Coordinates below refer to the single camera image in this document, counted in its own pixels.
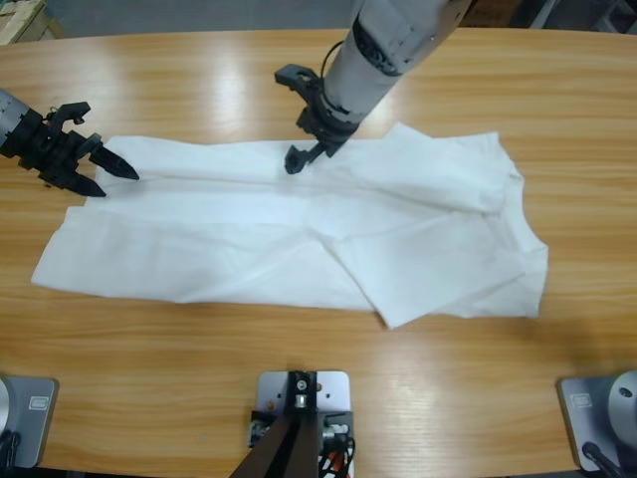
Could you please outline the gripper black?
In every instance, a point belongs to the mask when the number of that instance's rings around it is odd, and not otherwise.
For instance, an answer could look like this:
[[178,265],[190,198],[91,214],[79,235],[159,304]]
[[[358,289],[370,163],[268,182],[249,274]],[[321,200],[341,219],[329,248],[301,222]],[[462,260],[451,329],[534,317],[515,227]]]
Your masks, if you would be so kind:
[[21,117],[2,138],[3,155],[17,156],[19,166],[38,170],[38,177],[47,184],[83,197],[106,197],[94,180],[77,172],[79,160],[87,154],[92,156],[93,164],[115,177],[139,179],[135,169],[106,148],[96,133],[84,137],[75,131],[53,130],[42,117]]
[[301,172],[323,153],[332,157],[356,133],[359,122],[337,118],[323,100],[322,92],[315,92],[299,116],[298,127],[313,135],[318,143],[307,150],[292,145],[285,156],[287,173]]

